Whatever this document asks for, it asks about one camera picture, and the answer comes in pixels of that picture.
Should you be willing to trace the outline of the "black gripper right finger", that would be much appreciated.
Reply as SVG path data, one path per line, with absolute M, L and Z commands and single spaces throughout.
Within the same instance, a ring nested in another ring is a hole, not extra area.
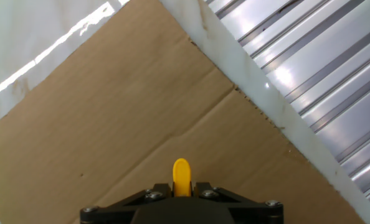
M 235 223 L 283 224 L 283 204 L 277 200 L 256 202 L 208 182 L 197 182 L 192 196 L 222 205 Z

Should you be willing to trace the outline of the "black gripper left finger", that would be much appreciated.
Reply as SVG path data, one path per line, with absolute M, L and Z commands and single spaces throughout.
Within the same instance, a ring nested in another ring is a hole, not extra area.
M 173 196 L 169 184 L 155 184 L 107 207 L 88 206 L 80 211 L 80 223 L 131 223 L 135 213 L 145 205 Z

